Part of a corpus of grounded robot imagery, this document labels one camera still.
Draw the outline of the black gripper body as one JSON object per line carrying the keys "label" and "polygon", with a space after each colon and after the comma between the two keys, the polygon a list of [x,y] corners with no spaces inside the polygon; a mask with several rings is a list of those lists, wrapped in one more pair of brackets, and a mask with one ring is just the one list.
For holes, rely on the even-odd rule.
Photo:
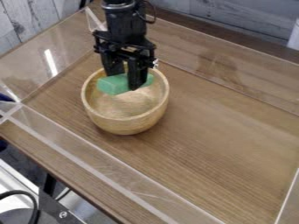
{"label": "black gripper body", "polygon": [[94,31],[95,52],[112,52],[122,60],[138,58],[154,63],[155,44],[147,39],[147,25],[156,18],[146,18],[146,2],[103,2],[107,31]]}

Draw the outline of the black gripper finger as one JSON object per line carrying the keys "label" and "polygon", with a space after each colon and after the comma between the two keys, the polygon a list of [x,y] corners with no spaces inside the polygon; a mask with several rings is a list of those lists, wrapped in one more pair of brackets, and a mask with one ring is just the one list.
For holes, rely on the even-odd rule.
{"label": "black gripper finger", "polygon": [[126,72],[123,60],[115,53],[103,52],[100,57],[107,76],[119,75]]}
{"label": "black gripper finger", "polygon": [[135,91],[151,85],[152,79],[148,76],[148,63],[138,58],[130,58],[127,62],[128,88]]}

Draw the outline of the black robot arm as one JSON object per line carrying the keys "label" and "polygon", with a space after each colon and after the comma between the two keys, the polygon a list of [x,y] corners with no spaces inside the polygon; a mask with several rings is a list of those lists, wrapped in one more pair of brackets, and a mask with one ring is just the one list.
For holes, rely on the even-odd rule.
{"label": "black robot arm", "polygon": [[155,67],[155,44],[147,39],[146,0],[103,0],[107,30],[95,30],[95,52],[108,77],[127,73],[127,87],[138,90]]}

